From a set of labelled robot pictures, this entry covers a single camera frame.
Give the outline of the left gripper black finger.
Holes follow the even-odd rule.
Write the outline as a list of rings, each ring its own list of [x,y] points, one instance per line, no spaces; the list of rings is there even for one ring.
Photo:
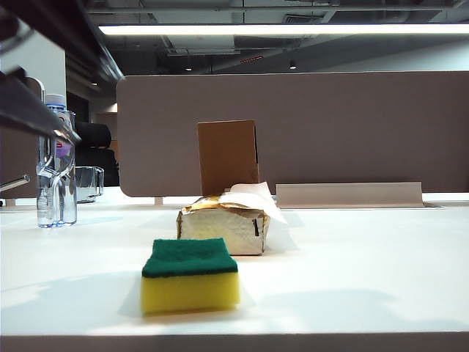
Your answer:
[[[123,74],[90,21],[85,1],[2,1],[1,42],[7,53],[40,33],[106,81]]]
[[[67,127],[12,74],[1,73],[1,127],[73,144],[81,140],[71,127]]]

